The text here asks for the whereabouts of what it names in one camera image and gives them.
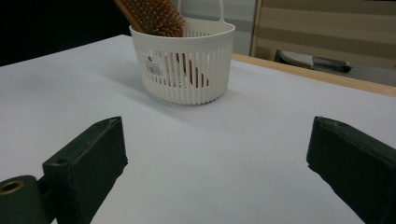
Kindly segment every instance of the wooden hairbrush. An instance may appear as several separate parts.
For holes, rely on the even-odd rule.
[[[170,0],[114,0],[124,17],[135,31],[165,37],[182,37],[184,20]],[[182,55],[183,70],[187,71],[185,55]],[[195,68],[195,87],[198,88],[198,68]],[[192,85],[192,62],[190,61],[190,81]]]

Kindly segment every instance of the brush head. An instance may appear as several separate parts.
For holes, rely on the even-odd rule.
[[[159,36],[183,36],[183,18],[170,0],[114,2],[137,32]]]

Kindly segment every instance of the sticker on basket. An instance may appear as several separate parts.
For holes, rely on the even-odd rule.
[[[163,60],[161,58],[147,56],[146,58],[146,68],[147,72],[154,75],[161,77],[163,75]]]

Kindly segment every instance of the white table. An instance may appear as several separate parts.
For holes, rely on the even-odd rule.
[[[41,164],[95,122],[122,116],[129,164],[92,223],[362,223],[305,160],[314,116],[396,147],[396,98],[232,61],[199,106],[143,87],[120,35],[0,67],[0,180]]]

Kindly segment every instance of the gray floor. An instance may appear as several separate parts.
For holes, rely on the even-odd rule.
[[[318,71],[396,87],[396,70],[352,63],[350,65],[352,69],[348,73],[345,73],[340,66],[331,66],[329,63],[322,60],[314,60],[314,62],[314,69]]]

